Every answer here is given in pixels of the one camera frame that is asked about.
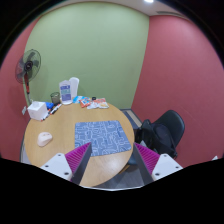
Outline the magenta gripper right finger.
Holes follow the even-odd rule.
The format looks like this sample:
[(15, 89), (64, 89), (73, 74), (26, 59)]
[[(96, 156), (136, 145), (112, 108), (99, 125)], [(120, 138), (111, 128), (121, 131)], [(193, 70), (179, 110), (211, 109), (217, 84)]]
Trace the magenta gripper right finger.
[(182, 169), (168, 154), (157, 154), (138, 143), (133, 144), (133, 154), (145, 185)]

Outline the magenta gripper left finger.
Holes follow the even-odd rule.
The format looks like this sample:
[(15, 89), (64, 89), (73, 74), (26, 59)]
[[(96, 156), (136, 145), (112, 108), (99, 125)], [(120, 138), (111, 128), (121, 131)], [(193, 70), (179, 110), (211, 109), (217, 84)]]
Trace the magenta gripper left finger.
[(92, 144), (86, 143), (72, 151), (57, 153), (41, 169), (79, 185), (92, 153)]

